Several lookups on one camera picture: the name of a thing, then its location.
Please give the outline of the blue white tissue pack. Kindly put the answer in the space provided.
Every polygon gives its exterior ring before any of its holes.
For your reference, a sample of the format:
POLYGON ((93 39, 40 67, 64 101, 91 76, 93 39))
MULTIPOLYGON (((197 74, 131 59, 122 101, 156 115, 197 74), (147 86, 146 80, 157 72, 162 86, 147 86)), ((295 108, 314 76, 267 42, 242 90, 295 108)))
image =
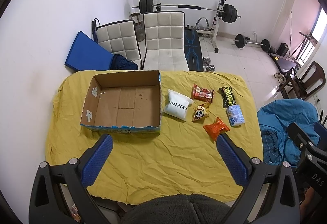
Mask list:
POLYGON ((240 105, 231 105, 226 108, 226 113, 232 127, 241 126, 245 123, 240 105))

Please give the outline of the orange snack bag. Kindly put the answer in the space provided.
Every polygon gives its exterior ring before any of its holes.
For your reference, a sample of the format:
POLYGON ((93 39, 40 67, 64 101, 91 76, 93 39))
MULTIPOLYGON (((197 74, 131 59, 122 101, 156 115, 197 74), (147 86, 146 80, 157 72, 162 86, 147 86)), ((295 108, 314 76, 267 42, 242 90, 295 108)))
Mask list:
POLYGON ((230 128, 219 117, 216 117, 213 124, 204 125, 203 129, 213 141, 216 141, 219 135, 230 131, 230 128))

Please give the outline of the black shoe wipes pack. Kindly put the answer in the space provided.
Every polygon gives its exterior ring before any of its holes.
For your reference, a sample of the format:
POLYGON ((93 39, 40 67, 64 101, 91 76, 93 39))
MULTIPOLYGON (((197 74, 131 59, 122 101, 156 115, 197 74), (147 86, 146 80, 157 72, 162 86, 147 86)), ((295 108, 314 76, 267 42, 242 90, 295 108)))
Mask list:
POLYGON ((232 87, 225 86, 219 89, 223 98, 223 107, 228 108, 229 106, 236 105, 236 100, 232 92, 232 87))

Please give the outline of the yellow panda snack bag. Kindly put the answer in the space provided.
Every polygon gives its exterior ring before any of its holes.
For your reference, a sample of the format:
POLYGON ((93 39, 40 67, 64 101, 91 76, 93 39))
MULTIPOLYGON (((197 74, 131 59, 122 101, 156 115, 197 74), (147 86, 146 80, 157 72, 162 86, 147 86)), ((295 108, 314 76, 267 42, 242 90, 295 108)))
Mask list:
POLYGON ((209 117, 209 112, 208 112, 208 108, 209 108, 210 104, 209 103, 205 103, 205 104, 201 104, 198 105, 194 110, 194 114, 192 117, 192 121, 196 122, 202 119, 205 119, 207 117, 209 117))

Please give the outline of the white zip pouch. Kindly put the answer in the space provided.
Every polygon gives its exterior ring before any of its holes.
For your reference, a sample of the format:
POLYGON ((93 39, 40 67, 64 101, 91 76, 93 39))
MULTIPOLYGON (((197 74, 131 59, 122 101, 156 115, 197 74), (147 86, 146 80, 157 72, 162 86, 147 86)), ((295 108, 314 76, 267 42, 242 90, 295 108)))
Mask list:
POLYGON ((193 99, 168 89, 168 104, 164 107, 164 113, 185 121, 187 110, 193 104, 193 99))

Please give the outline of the blue blanket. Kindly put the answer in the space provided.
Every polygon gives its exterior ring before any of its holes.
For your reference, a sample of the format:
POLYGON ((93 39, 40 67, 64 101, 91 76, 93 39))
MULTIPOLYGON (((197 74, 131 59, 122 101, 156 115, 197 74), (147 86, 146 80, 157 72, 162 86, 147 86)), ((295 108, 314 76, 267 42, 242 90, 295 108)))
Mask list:
POLYGON ((297 166, 300 150, 288 136, 287 128, 296 123, 310 138, 314 145, 320 137, 314 130, 318 112, 309 102, 300 99, 275 100, 257 112, 263 142, 263 161, 269 165, 279 165, 287 161, 297 166))

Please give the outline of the dark wooden chair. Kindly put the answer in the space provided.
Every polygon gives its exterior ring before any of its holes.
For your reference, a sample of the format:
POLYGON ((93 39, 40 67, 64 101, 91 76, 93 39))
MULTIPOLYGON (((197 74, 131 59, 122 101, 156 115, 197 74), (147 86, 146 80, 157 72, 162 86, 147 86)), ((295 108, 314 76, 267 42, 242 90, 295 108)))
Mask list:
POLYGON ((301 78, 297 77, 295 68, 291 68, 285 75, 285 81, 278 86, 284 99, 288 99, 292 91, 298 99, 307 100, 326 84, 324 69, 313 61, 301 78))

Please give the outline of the open cardboard box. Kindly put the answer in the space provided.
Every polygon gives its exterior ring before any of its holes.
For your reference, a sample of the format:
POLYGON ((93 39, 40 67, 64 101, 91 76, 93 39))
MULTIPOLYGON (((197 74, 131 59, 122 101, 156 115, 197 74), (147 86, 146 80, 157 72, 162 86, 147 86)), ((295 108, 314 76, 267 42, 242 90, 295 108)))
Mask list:
POLYGON ((157 70, 97 74, 90 81, 80 125, 107 133, 159 133, 161 101, 157 70))

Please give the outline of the red snack packet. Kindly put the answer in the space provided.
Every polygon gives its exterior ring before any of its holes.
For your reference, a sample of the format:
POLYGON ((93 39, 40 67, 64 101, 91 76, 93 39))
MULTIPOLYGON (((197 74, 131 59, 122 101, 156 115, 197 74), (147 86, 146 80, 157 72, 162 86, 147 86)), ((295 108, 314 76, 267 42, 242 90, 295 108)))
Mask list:
POLYGON ((213 101, 213 94, 214 89, 211 90, 194 84, 191 92, 191 98, 193 100, 199 100, 211 104, 213 101))

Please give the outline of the blue foam mat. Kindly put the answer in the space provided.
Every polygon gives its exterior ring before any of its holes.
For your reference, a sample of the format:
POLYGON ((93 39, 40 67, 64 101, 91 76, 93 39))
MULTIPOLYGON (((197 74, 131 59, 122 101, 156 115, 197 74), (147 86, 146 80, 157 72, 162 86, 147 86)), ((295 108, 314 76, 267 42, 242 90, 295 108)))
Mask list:
POLYGON ((73 41, 65 66, 75 70, 109 70, 114 55, 80 31, 73 41))

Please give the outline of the dark blue cloth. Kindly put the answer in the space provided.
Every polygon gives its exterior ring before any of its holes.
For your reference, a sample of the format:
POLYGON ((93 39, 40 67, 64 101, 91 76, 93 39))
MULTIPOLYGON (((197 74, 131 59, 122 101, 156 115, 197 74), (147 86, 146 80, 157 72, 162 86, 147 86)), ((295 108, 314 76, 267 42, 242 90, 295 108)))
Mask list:
POLYGON ((120 54, 114 54, 110 70, 138 70, 138 65, 120 54))

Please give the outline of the floor barbell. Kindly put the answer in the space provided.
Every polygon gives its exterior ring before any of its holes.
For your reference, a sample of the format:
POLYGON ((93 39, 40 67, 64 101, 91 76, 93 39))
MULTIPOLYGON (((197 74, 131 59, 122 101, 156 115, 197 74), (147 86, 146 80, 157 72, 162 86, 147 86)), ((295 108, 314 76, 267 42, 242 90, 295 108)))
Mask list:
POLYGON ((237 34, 234 39, 235 45, 239 49, 243 49, 247 44, 260 45, 264 52, 268 52, 270 49, 270 42, 267 39, 263 39, 260 43, 251 41, 249 37, 245 37, 243 34, 237 34))

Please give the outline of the black blue weight bench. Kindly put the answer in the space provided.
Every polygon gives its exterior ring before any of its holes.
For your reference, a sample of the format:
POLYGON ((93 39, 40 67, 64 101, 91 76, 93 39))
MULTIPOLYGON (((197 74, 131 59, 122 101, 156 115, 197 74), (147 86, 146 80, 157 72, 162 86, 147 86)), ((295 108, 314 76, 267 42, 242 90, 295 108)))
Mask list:
POLYGON ((196 30, 184 29, 184 53, 189 71, 203 72, 202 50, 196 30))

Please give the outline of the white padded chair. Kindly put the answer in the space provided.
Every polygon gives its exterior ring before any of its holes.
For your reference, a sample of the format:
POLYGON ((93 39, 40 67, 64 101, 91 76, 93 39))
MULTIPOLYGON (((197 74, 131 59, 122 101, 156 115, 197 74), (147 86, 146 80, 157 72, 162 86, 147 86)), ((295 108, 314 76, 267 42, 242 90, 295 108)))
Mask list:
POLYGON ((145 30, 144 70, 188 71, 184 52, 185 14, 182 11, 148 12, 145 30))
POLYGON ((113 54, 120 54, 142 69, 142 58, 139 43, 136 39, 136 28, 133 20, 121 20, 108 23, 95 29, 97 43, 113 54))

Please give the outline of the right white padded chair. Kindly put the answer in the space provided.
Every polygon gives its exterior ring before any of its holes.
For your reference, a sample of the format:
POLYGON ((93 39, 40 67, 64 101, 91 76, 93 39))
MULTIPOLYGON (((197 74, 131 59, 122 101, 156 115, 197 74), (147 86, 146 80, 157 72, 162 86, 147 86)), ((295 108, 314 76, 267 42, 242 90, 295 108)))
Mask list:
POLYGON ((184 52, 185 14, 182 11, 148 12, 145 30, 144 70, 188 71, 184 52))

